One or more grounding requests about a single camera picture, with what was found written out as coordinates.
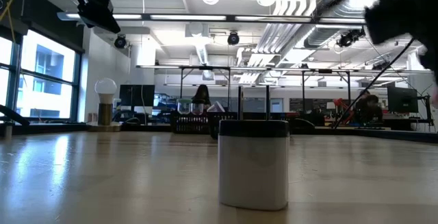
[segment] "computer monitor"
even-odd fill
[[[418,113],[417,91],[410,88],[388,87],[390,112]]]
[[[120,86],[120,99],[122,100],[121,105],[131,106],[132,111],[134,110],[134,107],[153,107],[154,96],[154,85]]]

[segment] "round lamp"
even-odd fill
[[[99,95],[99,109],[97,125],[111,125],[112,98],[117,91],[117,84],[110,78],[103,78],[96,82],[94,90]]]

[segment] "white cylinder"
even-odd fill
[[[277,137],[255,137],[254,132],[248,132],[248,137],[223,136],[222,122],[219,135],[220,202],[253,210],[283,209],[287,205],[289,186],[288,129],[286,136]]]

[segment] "dark hair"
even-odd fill
[[[378,103],[378,97],[376,95],[370,95],[367,98],[365,98],[365,101],[366,102],[373,101],[375,103]]]
[[[205,104],[210,104],[210,94],[208,93],[208,87],[205,84],[201,84],[196,91],[193,99],[204,100]]]

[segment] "person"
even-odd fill
[[[202,100],[204,101],[204,108],[209,108],[211,103],[208,87],[205,84],[201,84],[192,100]]]
[[[375,95],[368,95],[363,100],[364,106],[360,109],[360,119],[362,123],[369,123],[373,121],[383,122],[383,111],[378,106],[378,97]]]
[[[369,97],[371,95],[370,91],[368,91],[368,90],[361,92],[361,94],[362,94],[361,98],[356,103],[357,110],[361,110],[366,106],[365,99],[367,99],[367,97]]]

